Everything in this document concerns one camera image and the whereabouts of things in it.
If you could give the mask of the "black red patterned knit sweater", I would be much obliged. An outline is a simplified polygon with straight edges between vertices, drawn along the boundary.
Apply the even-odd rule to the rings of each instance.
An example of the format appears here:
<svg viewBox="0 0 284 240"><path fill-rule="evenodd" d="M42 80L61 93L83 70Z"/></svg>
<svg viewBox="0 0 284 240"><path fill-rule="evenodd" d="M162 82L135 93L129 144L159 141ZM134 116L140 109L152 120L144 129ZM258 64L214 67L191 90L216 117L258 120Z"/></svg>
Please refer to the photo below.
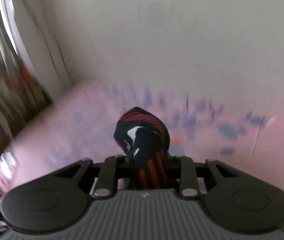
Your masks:
<svg viewBox="0 0 284 240"><path fill-rule="evenodd" d="M117 122L116 143L129 159L129 189L167 189L170 136L164 123L140 107L128 110Z"/></svg>

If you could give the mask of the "pink tree-print bed sheet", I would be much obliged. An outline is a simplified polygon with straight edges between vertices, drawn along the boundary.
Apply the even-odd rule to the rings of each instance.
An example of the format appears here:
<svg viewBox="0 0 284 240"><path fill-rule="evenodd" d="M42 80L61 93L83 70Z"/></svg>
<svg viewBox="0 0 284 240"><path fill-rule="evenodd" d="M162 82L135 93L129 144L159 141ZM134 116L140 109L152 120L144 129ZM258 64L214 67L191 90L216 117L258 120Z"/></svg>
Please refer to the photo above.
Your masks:
<svg viewBox="0 0 284 240"><path fill-rule="evenodd" d="M83 158L148 158L139 170L158 185L164 154L218 159L284 190L284 115L259 114L192 95L87 82L37 116L0 157L0 199L10 189Z"/></svg>

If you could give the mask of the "grey window curtain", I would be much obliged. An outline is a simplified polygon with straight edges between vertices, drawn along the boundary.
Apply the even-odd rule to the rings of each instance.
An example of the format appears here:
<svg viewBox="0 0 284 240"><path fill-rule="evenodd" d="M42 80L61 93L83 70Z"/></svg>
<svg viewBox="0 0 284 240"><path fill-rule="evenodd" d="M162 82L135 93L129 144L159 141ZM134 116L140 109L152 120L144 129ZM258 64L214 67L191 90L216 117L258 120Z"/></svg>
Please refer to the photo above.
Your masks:
<svg viewBox="0 0 284 240"><path fill-rule="evenodd" d="M0 0L0 127L11 135L17 123L24 124L27 117L40 112L50 99L25 66L6 23L7 13Z"/></svg>

